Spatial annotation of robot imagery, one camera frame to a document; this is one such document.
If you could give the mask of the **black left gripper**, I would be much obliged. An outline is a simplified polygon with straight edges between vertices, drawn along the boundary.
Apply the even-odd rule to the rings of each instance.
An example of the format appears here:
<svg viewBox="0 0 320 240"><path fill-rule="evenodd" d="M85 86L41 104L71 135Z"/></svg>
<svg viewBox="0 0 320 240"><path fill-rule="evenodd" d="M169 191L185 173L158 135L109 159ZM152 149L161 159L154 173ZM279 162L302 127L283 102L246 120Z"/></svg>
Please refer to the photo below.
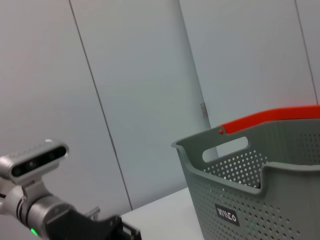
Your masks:
<svg viewBox="0 0 320 240"><path fill-rule="evenodd" d="M141 232L117 215L92 220L74 209L46 223L48 240L142 240Z"/></svg>

